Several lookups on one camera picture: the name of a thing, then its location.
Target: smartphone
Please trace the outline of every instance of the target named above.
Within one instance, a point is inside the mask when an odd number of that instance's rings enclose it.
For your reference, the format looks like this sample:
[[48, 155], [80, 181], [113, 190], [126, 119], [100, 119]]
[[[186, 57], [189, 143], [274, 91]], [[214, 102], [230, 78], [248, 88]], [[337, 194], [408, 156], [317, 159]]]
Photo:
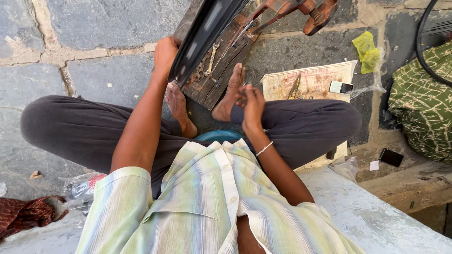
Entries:
[[384, 148], [383, 151], [381, 151], [379, 160], [398, 167], [400, 166], [400, 163], [402, 163], [403, 155]]
[[339, 81], [332, 81], [330, 84], [330, 92], [344, 94], [353, 90], [353, 85], [342, 83]]

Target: maroon cloth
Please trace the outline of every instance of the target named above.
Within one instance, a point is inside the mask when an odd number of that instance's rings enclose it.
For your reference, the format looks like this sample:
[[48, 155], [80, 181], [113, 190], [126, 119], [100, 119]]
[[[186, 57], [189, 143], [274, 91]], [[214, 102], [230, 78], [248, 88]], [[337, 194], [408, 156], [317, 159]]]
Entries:
[[45, 203], [46, 199], [56, 198], [66, 202], [62, 197], [48, 196], [32, 201], [21, 201], [10, 198], [0, 198], [0, 243], [3, 238], [28, 230], [33, 227], [43, 227], [53, 221], [63, 218], [68, 211], [65, 210], [58, 218], [53, 206]]

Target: hand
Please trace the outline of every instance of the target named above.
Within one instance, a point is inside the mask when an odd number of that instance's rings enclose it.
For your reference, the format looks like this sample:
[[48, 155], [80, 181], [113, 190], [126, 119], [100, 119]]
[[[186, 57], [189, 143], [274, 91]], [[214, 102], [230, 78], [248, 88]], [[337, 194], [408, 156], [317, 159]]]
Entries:
[[245, 90], [245, 118], [242, 129], [247, 136], [256, 132], [262, 132], [262, 112], [264, 112], [265, 99], [261, 91], [252, 85], [246, 85], [240, 90]]
[[181, 43], [181, 40], [172, 36], [167, 36], [157, 41], [157, 46], [154, 50], [154, 66], [156, 73], [161, 73], [166, 78], [168, 77]]

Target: green patterned cloth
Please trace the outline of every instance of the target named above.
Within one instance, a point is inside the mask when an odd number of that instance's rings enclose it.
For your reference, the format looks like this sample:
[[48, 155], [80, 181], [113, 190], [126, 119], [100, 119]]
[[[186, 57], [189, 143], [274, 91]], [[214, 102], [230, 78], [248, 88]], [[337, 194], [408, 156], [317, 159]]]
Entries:
[[[424, 58], [438, 75], [452, 78], [452, 42], [424, 51]], [[392, 74], [389, 111], [418, 153], [452, 164], [452, 89], [436, 81], [418, 59]]]

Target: bare foot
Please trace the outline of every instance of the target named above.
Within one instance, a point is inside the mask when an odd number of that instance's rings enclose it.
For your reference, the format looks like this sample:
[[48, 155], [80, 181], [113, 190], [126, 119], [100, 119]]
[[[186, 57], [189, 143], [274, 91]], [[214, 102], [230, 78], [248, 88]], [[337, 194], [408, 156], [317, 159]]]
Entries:
[[196, 137], [198, 129], [188, 117], [185, 96], [176, 84], [168, 83], [166, 86], [165, 101], [168, 104], [171, 115], [179, 121], [182, 128], [182, 137]]
[[241, 63], [234, 67], [231, 78], [226, 89], [225, 97], [212, 110], [213, 119], [221, 122], [231, 121], [231, 109], [239, 98], [239, 87], [245, 80], [245, 68]]

